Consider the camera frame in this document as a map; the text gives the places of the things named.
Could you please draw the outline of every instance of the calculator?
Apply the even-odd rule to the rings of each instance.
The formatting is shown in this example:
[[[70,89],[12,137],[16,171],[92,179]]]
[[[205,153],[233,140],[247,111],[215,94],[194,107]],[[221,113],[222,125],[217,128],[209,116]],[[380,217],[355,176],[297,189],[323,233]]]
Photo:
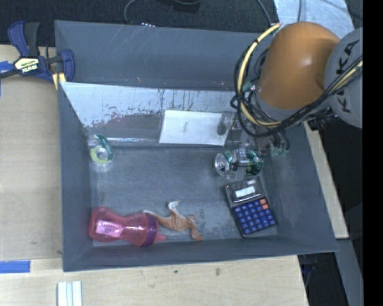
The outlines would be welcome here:
[[[277,224],[260,177],[244,179],[225,186],[231,214],[243,237],[269,234]]]

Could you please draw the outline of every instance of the pink sippy cup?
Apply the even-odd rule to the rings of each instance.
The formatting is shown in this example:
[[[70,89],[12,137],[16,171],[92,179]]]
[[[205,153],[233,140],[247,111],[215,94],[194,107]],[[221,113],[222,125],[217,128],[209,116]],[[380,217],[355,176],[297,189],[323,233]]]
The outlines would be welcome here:
[[[97,242],[126,240],[133,245],[147,247],[164,242],[166,236],[158,233],[158,221],[148,213],[119,216],[107,207],[96,207],[89,220],[89,236]]]

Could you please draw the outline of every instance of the black floor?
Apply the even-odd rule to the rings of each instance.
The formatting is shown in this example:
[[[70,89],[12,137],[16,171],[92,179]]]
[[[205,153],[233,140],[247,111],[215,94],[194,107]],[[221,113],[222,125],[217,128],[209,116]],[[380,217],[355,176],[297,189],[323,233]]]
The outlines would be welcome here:
[[[18,20],[40,22],[38,44],[54,46],[54,20],[124,23],[124,7],[130,0],[0,0],[0,43],[9,43],[7,28]],[[273,0],[262,0],[273,22],[278,17]],[[363,0],[345,0],[355,28],[363,27]],[[133,24],[188,27],[257,33],[267,21],[255,0],[203,0],[185,6],[171,0],[137,1],[128,9]],[[362,131],[339,121],[320,132],[338,190],[355,252],[363,271],[363,235],[358,228],[362,202]],[[347,305],[334,254],[300,257],[307,263],[304,279],[311,306]]]

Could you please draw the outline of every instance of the orange dome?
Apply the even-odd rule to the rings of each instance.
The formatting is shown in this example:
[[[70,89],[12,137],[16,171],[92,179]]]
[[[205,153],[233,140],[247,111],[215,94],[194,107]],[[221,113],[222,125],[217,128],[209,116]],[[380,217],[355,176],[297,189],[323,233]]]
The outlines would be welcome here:
[[[259,80],[263,102],[275,108],[302,108],[324,92],[328,57],[339,38],[325,27],[297,22],[276,34]]]

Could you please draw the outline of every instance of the calculator keypad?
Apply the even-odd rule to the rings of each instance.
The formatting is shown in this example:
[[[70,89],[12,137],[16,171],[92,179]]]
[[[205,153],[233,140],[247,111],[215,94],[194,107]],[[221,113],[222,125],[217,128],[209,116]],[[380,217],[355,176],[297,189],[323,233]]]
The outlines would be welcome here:
[[[234,207],[233,212],[243,235],[250,235],[276,224],[266,198],[241,204]]]

